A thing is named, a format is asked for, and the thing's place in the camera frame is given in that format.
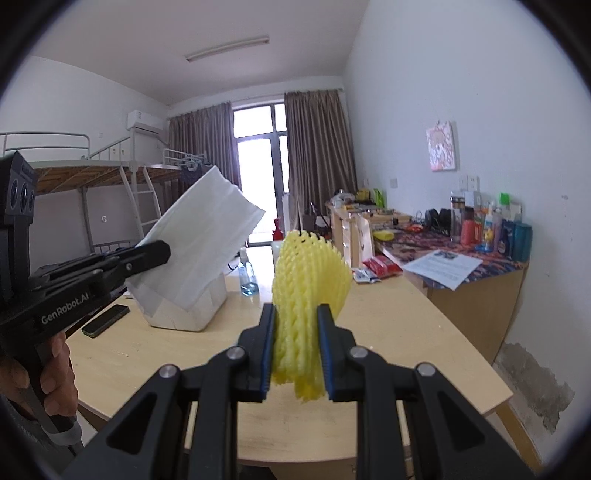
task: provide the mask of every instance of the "metal screw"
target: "metal screw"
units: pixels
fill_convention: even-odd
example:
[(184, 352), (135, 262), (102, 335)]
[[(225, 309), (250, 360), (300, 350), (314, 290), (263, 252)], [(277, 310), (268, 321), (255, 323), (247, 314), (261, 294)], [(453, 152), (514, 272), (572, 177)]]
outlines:
[(417, 367), (417, 371), (423, 377), (432, 377), (437, 372), (437, 369), (434, 366), (432, 366), (432, 364), (428, 364), (428, 363), (425, 362), (423, 364), (420, 364)]
[(349, 350), (350, 355), (353, 358), (365, 358), (368, 356), (368, 351), (364, 346), (352, 346), (351, 350)]
[(236, 346), (230, 347), (228, 349), (228, 351), (226, 352), (226, 355), (228, 356), (228, 358), (230, 360), (238, 360), (239, 358), (242, 358), (245, 353), (246, 352), (244, 351), (244, 348), (236, 345)]
[(177, 372), (177, 368), (174, 365), (168, 364), (168, 365), (163, 365), (160, 367), (160, 370), (158, 370), (158, 374), (162, 377), (162, 378), (170, 378), (173, 377)]

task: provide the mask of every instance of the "damp wall stain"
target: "damp wall stain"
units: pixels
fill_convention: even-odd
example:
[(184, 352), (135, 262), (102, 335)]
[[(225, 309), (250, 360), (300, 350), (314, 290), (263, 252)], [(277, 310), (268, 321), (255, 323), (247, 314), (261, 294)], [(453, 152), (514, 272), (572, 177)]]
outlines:
[(554, 433), (560, 412), (573, 401), (573, 389), (566, 382), (559, 385), (552, 370), (541, 367), (519, 343), (504, 343), (496, 363), (509, 375), (544, 427)]

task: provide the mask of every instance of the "glass door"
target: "glass door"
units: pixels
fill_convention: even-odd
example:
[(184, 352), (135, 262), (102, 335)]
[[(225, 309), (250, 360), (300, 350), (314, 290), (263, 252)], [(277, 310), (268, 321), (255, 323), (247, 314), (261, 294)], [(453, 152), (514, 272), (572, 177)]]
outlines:
[(250, 246), (272, 241), (274, 219), (280, 219), (285, 231), (283, 197), (289, 192), (289, 163), (285, 105), (263, 105), (234, 111), (234, 137), (238, 143), (238, 161), (242, 193), (265, 211), (248, 237)]

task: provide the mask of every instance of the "air conditioner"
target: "air conditioner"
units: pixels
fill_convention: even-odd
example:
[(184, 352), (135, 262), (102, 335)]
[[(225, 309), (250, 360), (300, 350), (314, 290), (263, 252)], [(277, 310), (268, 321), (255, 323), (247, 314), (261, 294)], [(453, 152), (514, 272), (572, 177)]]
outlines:
[(127, 130), (138, 128), (160, 135), (164, 128), (164, 120), (149, 113), (134, 110), (127, 115)]

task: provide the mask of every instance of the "bunk bed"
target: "bunk bed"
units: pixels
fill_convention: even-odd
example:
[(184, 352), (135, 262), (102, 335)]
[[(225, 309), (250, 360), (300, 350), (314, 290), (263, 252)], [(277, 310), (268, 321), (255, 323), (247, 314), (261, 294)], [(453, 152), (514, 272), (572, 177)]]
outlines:
[[(183, 170), (195, 172), (201, 166), (208, 165), (206, 154), (195, 155), (172, 150), (157, 135), (139, 130), (132, 128), (129, 135), (93, 153), (90, 150), (90, 138), (85, 134), (45, 131), (0, 132), (1, 156), (16, 150), (23, 153), (39, 175), (37, 195), (77, 190), (82, 197), (89, 251), (106, 252), (135, 245), (161, 217), (154, 183), (164, 185), (167, 181), (179, 179)], [(156, 162), (145, 163), (136, 158), (137, 135), (150, 135), (157, 140), (161, 155)], [(72, 152), (82, 154), (70, 158)], [(139, 184), (146, 187), (138, 189)], [(138, 237), (96, 244), (90, 230), (87, 190), (111, 185), (125, 186)], [(139, 196), (143, 194), (150, 195), (154, 202), (155, 216), (148, 220), (140, 216)]]

